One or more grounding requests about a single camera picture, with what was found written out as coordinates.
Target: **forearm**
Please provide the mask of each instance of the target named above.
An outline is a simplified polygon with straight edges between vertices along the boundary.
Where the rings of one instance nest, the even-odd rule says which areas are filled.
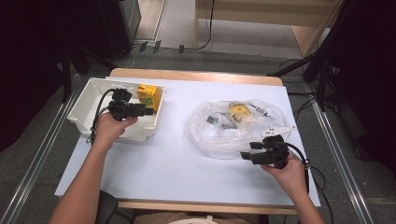
[[[106,150],[92,148],[49,223],[94,223]]]
[[[291,198],[296,206],[297,213],[302,224],[324,224],[324,221],[314,206],[308,194],[299,195],[298,197]]]

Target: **person's left hand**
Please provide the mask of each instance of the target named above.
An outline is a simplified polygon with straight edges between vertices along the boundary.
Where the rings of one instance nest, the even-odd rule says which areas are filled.
[[[113,143],[125,132],[125,128],[135,124],[137,118],[128,118],[123,121],[115,120],[110,113],[102,114],[97,122],[93,145],[109,150]]]

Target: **black handheld controller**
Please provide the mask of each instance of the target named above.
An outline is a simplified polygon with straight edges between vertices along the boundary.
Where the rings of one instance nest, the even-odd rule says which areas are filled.
[[[273,164],[275,168],[282,169],[287,163],[289,149],[284,143],[281,135],[265,137],[262,142],[251,142],[251,149],[263,149],[265,152],[249,153],[241,152],[242,159],[252,161],[253,164]]]
[[[122,121],[126,118],[143,117],[145,115],[153,115],[153,108],[146,108],[142,104],[127,103],[131,99],[132,94],[123,89],[116,89],[112,99],[107,107],[115,120]]]

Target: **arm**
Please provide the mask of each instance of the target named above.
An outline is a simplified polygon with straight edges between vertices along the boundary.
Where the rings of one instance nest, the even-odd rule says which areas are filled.
[[[78,174],[55,207],[49,223],[94,223],[108,150],[137,118],[114,120],[109,113],[98,120],[95,141]]]
[[[288,156],[288,165],[285,168],[279,170],[269,165],[263,165],[262,169],[272,175],[280,187],[290,196],[297,208],[301,223],[324,223],[317,208],[309,198],[305,185],[304,166],[299,161],[292,156]]]

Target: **hand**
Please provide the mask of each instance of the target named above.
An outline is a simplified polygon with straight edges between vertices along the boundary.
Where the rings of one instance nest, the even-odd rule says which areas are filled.
[[[270,165],[262,165],[262,169],[272,175],[293,200],[307,194],[304,165],[291,155],[287,157],[287,162],[283,169],[276,169]]]
[[[125,128],[135,124],[137,118],[116,121],[110,113],[102,114],[96,125],[93,146],[109,150],[113,143],[125,132]]]

